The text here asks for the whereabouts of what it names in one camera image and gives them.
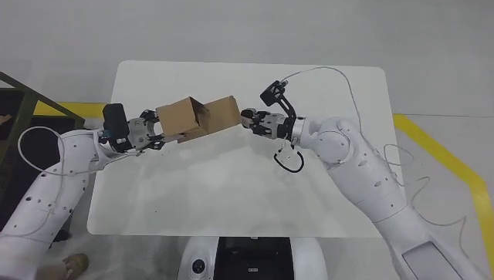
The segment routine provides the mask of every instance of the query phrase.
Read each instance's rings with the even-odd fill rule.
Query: small circular button
[[[202,261],[201,259],[199,260],[195,260],[194,263],[192,263],[192,271],[195,273],[195,274],[201,274],[204,270],[206,269],[206,264],[204,263],[204,261]]]

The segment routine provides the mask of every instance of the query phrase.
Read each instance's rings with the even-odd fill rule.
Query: person's foot
[[[82,253],[79,253],[78,255],[70,255],[69,257],[64,258],[63,261],[67,267],[68,280],[73,280],[79,277],[90,265],[90,259],[87,255]]]

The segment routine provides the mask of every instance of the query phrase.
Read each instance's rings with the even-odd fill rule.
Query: table top
[[[129,119],[186,96],[207,103],[233,95],[240,110],[267,110],[259,94],[270,83],[311,67],[126,61],[118,67],[112,103],[122,103]],[[384,71],[337,68],[350,80],[368,140],[381,152],[396,143]],[[286,90],[299,115],[357,122],[346,81],[334,71],[299,74]],[[269,110],[282,113],[277,106]],[[121,235],[380,237],[312,151],[301,150],[306,166],[298,174],[278,166],[272,156],[281,143],[238,125],[109,164],[96,176],[87,228]],[[387,155],[399,162],[397,150]]]

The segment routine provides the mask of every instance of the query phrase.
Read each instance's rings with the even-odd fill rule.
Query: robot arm
[[[359,127],[344,117],[315,123],[296,116],[286,105],[285,85],[274,82],[261,98],[268,106],[282,101],[288,116],[247,109],[242,111],[242,125],[254,134],[312,150],[344,197],[381,233],[402,279],[484,279],[467,257],[427,228]]]
[[[74,130],[63,134],[61,162],[41,172],[25,193],[0,234],[0,278],[29,279],[59,229],[63,226],[89,183],[89,174],[102,170],[121,157],[159,150],[177,140],[154,133],[159,120],[145,110],[127,122],[121,104],[103,110],[102,130]]]

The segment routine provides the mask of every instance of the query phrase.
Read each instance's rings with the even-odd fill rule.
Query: yellow tape
[[[492,209],[486,182],[408,117],[401,114],[393,114],[393,119],[397,129],[405,132],[415,143],[428,151],[440,164],[469,186],[480,229],[482,230],[482,238],[491,275],[494,275],[494,210]]]
[[[84,118],[103,118],[105,103],[59,104]],[[63,116],[64,114],[53,109],[51,106],[38,102],[35,115]],[[440,164],[449,169],[469,186],[475,211],[479,219],[480,229],[482,230],[491,274],[494,275],[494,210],[492,209],[486,182],[408,117],[401,114],[393,114],[393,119],[397,129],[406,133],[415,143],[428,151]]]
[[[65,107],[69,111],[83,118],[103,118],[103,108],[105,103],[75,103],[75,102],[59,102],[59,105]],[[34,110],[34,115],[42,116],[65,116],[64,113],[53,109],[51,106],[38,101]]]

